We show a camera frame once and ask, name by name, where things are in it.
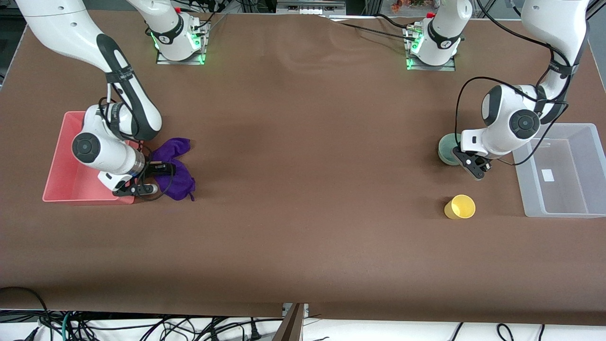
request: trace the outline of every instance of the brown table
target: brown table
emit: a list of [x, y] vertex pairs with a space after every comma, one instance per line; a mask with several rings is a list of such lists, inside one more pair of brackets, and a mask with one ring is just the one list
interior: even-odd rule
[[[276, 316], [309, 302], [325, 318], [606, 323], [606, 220], [527, 218], [513, 167], [476, 182], [436, 155], [465, 80], [534, 83], [545, 49], [472, 21], [456, 72], [408, 71], [398, 39], [317, 16], [231, 15], [207, 65], [157, 66], [136, 12], [92, 17], [162, 112], [149, 145], [193, 140], [182, 161], [196, 201], [43, 203], [63, 114], [96, 103], [105, 80], [27, 32], [0, 92], [0, 285], [53, 309]], [[492, 86], [469, 87], [461, 127], [482, 126]], [[589, 50], [569, 100], [561, 121], [606, 134]], [[446, 219], [461, 193], [476, 215]]]

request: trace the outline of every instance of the white label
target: white label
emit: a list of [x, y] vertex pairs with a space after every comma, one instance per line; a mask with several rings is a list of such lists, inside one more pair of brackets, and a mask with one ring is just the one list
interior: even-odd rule
[[555, 181], [551, 169], [541, 169], [541, 173], [543, 173], [543, 180], [545, 180], [546, 183], [552, 183]]

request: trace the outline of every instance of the green cup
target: green cup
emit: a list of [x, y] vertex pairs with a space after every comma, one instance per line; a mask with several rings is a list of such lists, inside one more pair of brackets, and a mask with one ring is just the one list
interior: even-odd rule
[[[461, 134], [456, 134], [456, 136], [461, 141]], [[455, 133], [445, 135], [440, 139], [440, 143], [438, 143], [438, 156], [442, 162], [449, 166], [457, 166], [459, 164], [451, 153], [454, 147], [456, 147]]]

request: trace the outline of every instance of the red plastic bin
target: red plastic bin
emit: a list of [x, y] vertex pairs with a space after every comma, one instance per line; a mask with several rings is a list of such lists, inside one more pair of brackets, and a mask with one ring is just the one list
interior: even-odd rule
[[84, 166], [73, 156], [72, 141], [82, 130], [83, 119], [83, 111], [69, 111], [63, 116], [42, 200], [69, 205], [132, 204], [134, 197], [115, 197], [97, 179], [98, 170]]

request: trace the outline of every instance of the clear plastic bin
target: clear plastic bin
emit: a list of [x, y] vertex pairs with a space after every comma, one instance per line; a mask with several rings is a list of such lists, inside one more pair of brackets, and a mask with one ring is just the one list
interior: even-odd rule
[[[545, 132], [513, 151], [524, 160]], [[516, 166], [528, 217], [606, 217], [606, 157], [596, 126], [554, 123], [534, 155]]]

